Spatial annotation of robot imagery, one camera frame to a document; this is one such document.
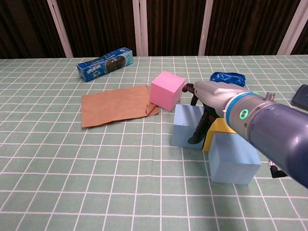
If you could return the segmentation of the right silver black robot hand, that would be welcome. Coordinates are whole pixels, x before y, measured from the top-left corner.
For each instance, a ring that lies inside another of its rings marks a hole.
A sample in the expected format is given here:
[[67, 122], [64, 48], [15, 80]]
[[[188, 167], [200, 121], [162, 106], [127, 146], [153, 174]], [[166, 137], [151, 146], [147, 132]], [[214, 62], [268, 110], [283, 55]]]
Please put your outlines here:
[[246, 88], [236, 84], [215, 81], [197, 81], [187, 83], [182, 92], [190, 92], [192, 96], [191, 105], [195, 106], [200, 101], [204, 106], [203, 115], [196, 127], [192, 137], [188, 139], [189, 144], [198, 144], [206, 137], [212, 123], [224, 115], [228, 101], [235, 95], [243, 93]]

